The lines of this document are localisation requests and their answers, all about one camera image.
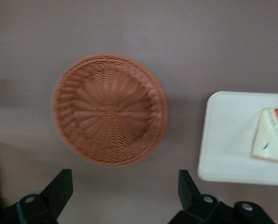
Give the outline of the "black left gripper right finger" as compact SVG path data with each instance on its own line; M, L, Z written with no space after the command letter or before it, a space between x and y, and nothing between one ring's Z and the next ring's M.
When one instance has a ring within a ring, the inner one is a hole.
M259 205L239 201L227 206L216 197L201 194L187 170L180 170L178 195L183 210L171 224L273 224L274 221Z

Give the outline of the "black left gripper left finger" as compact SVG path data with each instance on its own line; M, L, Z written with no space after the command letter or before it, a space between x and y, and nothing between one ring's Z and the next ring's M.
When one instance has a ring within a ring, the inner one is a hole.
M56 224L72 194L72 171L63 169L41 193L5 208L0 203L0 224Z

